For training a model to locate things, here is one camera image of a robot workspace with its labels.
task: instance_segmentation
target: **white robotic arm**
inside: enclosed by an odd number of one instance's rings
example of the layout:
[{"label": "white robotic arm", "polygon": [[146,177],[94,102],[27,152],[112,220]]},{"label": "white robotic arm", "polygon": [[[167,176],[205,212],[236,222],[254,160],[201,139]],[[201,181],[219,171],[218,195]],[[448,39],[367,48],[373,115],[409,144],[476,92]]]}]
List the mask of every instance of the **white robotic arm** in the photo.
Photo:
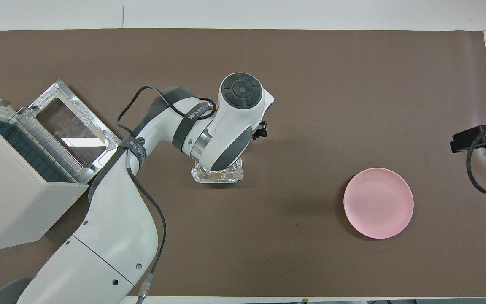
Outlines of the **white robotic arm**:
[{"label": "white robotic arm", "polygon": [[119,147],[99,172],[83,225],[46,262],[18,303],[119,303],[154,259],[158,244],[151,214],[127,167],[135,174],[164,140],[207,169],[227,168],[241,156],[272,102],[271,94],[246,73],[222,81],[218,112],[206,119],[197,118],[210,112],[211,104],[183,87],[164,91],[133,131],[135,139],[126,141],[135,146],[133,153]]}]

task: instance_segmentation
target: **brown mat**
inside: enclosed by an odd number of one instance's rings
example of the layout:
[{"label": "brown mat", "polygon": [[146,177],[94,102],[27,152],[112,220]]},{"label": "brown mat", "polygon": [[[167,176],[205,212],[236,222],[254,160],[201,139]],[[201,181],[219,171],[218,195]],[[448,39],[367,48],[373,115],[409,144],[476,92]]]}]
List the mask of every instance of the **brown mat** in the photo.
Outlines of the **brown mat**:
[{"label": "brown mat", "polygon": [[[169,143],[139,172],[168,223],[152,294],[486,296],[486,195],[449,149],[453,133],[486,123],[482,33],[0,32],[0,98],[27,106],[62,79],[120,137],[116,117],[142,85],[216,98],[236,71],[276,98],[243,181],[195,183],[193,161]],[[486,186],[486,151],[474,156]],[[410,225],[388,240],[362,236],[343,212],[346,184],[371,167],[399,173],[415,199]],[[84,196],[42,240],[0,250],[0,286],[35,275],[87,208]]]}]

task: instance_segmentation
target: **pink plate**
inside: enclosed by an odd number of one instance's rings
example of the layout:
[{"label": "pink plate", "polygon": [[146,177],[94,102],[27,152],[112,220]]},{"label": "pink plate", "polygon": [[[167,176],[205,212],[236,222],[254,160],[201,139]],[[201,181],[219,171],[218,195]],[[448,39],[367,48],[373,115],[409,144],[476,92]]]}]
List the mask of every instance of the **pink plate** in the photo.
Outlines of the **pink plate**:
[{"label": "pink plate", "polygon": [[344,205],[346,216],[357,231],[373,239],[386,239],[410,223],[413,195],[397,173],[370,168],[348,183]]}]

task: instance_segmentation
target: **white table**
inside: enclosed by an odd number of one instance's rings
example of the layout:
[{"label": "white table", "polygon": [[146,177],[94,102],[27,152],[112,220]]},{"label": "white table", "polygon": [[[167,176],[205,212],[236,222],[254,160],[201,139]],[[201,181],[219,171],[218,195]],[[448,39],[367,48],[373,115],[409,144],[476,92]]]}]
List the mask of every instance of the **white table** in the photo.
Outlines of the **white table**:
[{"label": "white table", "polygon": [[[252,14],[245,8],[252,7]],[[0,30],[121,27],[484,31],[481,0],[0,0]],[[148,297],[152,303],[301,302],[301,298]],[[308,298],[311,302],[377,300]],[[122,304],[133,304],[135,298]]]}]

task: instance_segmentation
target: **velcro strap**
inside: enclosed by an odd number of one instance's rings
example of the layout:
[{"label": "velcro strap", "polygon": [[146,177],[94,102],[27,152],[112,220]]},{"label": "velcro strap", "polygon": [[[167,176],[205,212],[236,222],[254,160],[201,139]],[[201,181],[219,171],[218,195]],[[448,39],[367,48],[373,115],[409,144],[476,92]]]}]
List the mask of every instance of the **velcro strap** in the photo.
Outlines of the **velcro strap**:
[{"label": "velcro strap", "polygon": [[189,135],[192,127],[194,127],[194,124],[200,116],[210,110],[212,110],[212,108],[208,102],[201,102],[187,112],[181,120],[181,123],[179,123],[177,130],[175,130],[172,146],[183,152],[183,143],[185,142],[187,135]]},{"label": "velcro strap", "polygon": [[147,158],[147,151],[145,150],[143,144],[141,144],[139,140],[137,140],[134,137],[127,136],[118,144],[118,146],[131,150],[131,152],[138,159],[140,168],[141,166],[143,166],[143,163],[145,163],[145,160]]}]

